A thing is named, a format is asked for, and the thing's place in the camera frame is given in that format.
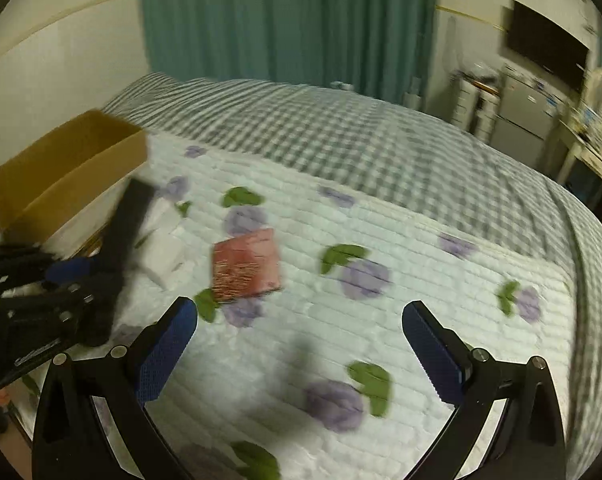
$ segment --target table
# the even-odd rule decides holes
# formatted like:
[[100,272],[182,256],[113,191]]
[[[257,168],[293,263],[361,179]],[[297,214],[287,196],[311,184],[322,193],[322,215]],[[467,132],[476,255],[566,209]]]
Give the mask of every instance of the table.
[[602,180],[602,158],[594,149],[572,131],[563,121],[557,126],[558,140],[568,147],[568,156],[559,170],[556,182],[562,186],[566,183],[575,162],[580,160]]

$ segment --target checkered bedsheet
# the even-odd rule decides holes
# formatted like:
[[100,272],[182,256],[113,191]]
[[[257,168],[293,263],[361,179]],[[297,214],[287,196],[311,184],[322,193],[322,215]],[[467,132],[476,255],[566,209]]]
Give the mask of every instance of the checkered bedsheet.
[[568,478],[602,446],[602,225],[571,194],[456,127],[351,92],[153,73],[103,110],[260,155],[562,267],[576,283]]

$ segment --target metal bolt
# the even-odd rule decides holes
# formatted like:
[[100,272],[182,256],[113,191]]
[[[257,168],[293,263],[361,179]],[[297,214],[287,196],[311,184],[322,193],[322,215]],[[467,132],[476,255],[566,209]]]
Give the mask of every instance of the metal bolt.
[[63,363],[65,363],[65,361],[67,360],[67,355],[65,354],[56,354],[54,356],[54,359],[52,359],[52,362],[56,365],[56,366],[60,366]]
[[488,350],[484,350],[483,348],[475,348],[472,351],[472,357],[481,363],[485,363],[490,358],[490,354]]
[[121,359],[125,354],[127,354],[127,347],[123,345],[115,346],[110,350],[110,355],[114,357],[114,359]]
[[546,363],[546,360],[543,359],[543,357],[539,357],[538,355],[535,355],[532,358],[532,364],[534,364],[535,367],[538,368],[539,370],[543,370],[546,366],[548,366],[548,364]]

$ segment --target red packet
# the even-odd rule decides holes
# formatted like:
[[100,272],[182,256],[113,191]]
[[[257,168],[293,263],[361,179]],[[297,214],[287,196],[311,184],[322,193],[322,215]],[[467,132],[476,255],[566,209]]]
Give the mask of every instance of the red packet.
[[212,292],[217,301],[256,296],[280,286],[274,229],[260,229],[215,244]]

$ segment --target cardboard box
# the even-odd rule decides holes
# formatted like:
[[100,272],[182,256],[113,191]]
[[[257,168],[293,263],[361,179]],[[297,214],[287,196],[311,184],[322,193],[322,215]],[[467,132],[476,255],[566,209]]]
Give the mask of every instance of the cardboard box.
[[0,167],[3,240],[44,243],[146,159],[145,132],[98,110],[53,129]]

